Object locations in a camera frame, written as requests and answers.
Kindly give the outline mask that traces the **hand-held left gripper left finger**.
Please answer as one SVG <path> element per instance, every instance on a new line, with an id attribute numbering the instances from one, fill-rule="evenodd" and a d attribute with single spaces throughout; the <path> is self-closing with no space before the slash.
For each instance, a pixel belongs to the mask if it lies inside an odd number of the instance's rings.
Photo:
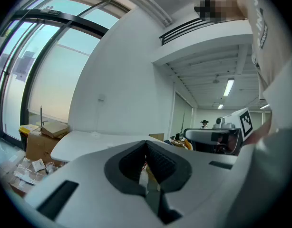
<path id="1" fill-rule="evenodd" d="M 139 183 L 146 141 L 82 155 L 37 184 L 25 201 L 65 228 L 160 228 Z"/>

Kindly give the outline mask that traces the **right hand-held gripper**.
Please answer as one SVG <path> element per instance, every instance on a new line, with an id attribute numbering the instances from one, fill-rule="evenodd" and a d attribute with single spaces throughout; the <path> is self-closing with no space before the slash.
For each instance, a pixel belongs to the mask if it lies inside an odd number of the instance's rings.
<path id="1" fill-rule="evenodd" d="M 248 108 L 218 117 L 212 128 L 190 128 L 184 137 L 199 152 L 238 155 L 243 142 L 253 133 L 253 124 Z"/>

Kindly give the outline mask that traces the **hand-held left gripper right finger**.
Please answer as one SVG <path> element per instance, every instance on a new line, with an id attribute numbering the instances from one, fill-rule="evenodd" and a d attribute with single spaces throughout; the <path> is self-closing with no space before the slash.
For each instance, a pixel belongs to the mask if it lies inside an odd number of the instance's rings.
<path id="1" fill-rule="evenodd" d="M 219 189 L 235 161 L 235 156 L 147 141 L 147 203 L 166 224 L 184 217 Z"/>

